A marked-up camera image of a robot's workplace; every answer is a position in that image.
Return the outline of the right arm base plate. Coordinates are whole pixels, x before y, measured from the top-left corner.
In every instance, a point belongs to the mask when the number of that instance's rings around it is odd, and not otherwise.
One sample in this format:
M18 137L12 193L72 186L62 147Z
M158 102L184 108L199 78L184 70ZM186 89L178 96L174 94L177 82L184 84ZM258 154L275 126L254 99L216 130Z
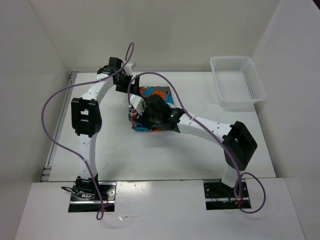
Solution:
M250 209L251 203L245 181L242 182L242 196L236 198L234 189L224 185L220 181L207 181L203 183L206 210L232 210Z

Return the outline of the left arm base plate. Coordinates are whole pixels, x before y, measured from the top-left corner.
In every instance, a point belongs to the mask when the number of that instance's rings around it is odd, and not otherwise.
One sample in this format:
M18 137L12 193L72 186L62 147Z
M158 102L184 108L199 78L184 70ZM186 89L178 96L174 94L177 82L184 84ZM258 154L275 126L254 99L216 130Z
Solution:
M105 205L104 212L115 211L115 198L116 198L116 187L115 182L100 182L99 190ZM101 208L101 201L99 196L90 194L79 193L75 195L73 192L70 195L69 213L97 213Z

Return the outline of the colourful patterned shorts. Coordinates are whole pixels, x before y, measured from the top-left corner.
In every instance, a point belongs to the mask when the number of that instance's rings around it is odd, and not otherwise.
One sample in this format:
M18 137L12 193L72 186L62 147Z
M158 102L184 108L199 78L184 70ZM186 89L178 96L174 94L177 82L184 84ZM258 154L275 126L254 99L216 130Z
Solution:
M169 113L175 108L168 86L140 87L140 97L144 99L143 114ZM128 107L128 119L132 123L131 128L136 132L166 131L159 128L147 128L140 124L140 116L135 109Z

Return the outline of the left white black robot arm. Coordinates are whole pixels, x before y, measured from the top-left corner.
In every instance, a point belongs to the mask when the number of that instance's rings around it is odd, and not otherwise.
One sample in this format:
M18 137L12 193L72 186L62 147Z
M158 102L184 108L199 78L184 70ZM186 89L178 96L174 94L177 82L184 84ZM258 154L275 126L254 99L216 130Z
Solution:
M71 125L79 141L81 155L79 175L73 191L81 198L99 198L100 187L96 168L96 140L102 128L100 103L113 86L126 93L133 77L133 62L122 65L123 61L111 57L104 67L97 71L95 83L81 96L71 100Z

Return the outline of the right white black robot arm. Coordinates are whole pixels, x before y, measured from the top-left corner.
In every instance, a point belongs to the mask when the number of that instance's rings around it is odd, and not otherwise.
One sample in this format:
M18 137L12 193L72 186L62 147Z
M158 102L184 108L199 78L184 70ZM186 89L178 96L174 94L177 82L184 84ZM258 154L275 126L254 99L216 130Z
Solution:
M144 127L190 134L222 147L227 168L221 178L219 191L225 197L242 195L241 173L244 172L258 144L246 125L240 121L226 124L197 117L183 108L172 108L159 95L145 99L131 97L137 111L136 121Z

